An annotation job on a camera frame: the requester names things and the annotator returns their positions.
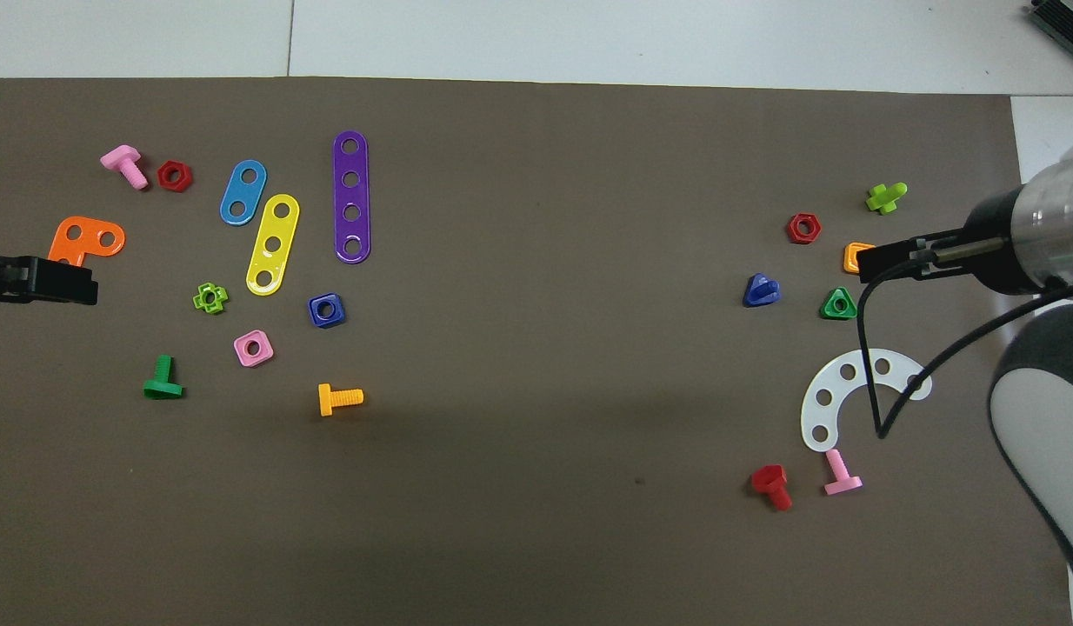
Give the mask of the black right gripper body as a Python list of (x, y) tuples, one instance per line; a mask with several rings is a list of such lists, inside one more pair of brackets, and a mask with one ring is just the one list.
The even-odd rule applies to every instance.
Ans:
[(921, 237), (923, 250), (934, 260), (912, 270), (916, 281), (970, 275), (979, 283), (1003, 296), (1038, 296), (1043, 293), (1015, 253), (1012, 221), (1024, 187), (978, 203), (959, 229), (935, 231)]

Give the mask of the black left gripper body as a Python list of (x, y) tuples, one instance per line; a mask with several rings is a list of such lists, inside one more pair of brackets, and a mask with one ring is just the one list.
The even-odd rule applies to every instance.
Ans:
[(30, 270), (30, 257), (0, 254), (0, 303), (30, 303), (33, 300), (23, 292)]

